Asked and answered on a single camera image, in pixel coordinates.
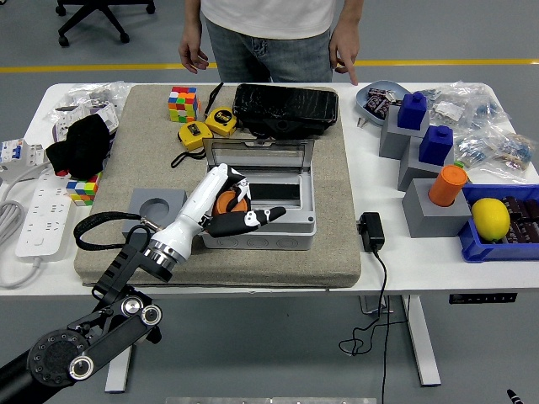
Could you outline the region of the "person's right hand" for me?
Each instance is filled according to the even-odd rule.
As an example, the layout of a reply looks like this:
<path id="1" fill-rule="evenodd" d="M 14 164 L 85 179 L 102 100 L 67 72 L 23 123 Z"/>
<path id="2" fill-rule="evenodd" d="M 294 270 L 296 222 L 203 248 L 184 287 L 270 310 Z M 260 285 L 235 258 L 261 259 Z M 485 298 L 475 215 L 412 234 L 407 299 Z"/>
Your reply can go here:
<path id="1" fill-rule="evenodd" d="M 201 33 L 184 32 L 179 43 L 179 57 L 182 66 L 193 74 L 204 71 L 209 66 L 208 56 L 200 48 Z"/>

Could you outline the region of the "person's left hand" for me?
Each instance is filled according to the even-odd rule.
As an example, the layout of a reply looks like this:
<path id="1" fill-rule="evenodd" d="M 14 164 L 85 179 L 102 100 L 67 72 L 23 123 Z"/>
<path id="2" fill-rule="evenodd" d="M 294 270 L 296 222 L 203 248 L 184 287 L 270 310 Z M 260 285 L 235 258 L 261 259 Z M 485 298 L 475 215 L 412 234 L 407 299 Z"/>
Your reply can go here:
<path id="1" fill-rule="evenodd" d="M 358 84 L 355 61 L 360 51 L 357 28 L 335 29 L 329 42 L 330 66 L 338 74 L 348 74 L 353 85 Z"/>

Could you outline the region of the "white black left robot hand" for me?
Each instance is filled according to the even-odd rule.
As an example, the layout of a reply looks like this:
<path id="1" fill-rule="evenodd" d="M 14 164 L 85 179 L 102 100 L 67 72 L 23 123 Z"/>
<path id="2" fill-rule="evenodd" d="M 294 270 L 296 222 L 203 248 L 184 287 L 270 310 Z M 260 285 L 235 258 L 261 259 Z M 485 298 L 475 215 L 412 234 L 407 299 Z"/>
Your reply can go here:
<path id="1" fill-rule="evenodd" d="M 242 200 L 251 200 L 249 182 L 244 175 L 226 163 L 212 168 L 186 200 L 174 222 L 152 236 L 144 255 L 164 268 L 172 268 L 190 257 L 192 241 L 203 231 L 214 238 L 241 235 L 255 231 L 286 213 L 284 207 L 277 206 L 213 215 L 218 197 L 230 188 L 235 189 L 231 207 Z"/>

